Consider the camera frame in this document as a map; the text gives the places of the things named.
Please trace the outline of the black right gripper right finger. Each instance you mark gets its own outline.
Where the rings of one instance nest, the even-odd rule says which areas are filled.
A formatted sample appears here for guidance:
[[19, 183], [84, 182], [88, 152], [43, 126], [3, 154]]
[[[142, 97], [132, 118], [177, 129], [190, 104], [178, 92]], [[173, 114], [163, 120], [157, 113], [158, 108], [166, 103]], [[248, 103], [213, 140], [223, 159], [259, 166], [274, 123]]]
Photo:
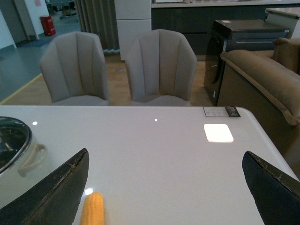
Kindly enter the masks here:
[[242, 159], [247, 186], [266, 225], [300, 223], [300, 182], [256, 154]]

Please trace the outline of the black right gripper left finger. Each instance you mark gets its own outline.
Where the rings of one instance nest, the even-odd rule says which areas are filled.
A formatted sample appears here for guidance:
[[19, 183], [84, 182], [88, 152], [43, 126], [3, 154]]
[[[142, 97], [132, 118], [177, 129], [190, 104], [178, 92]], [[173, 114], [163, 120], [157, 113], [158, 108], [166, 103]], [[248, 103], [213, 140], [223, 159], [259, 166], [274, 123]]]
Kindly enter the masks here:
[[0, 210], [2, 225], [70, 225], [85, 188], [89, 153], [82, 149]]

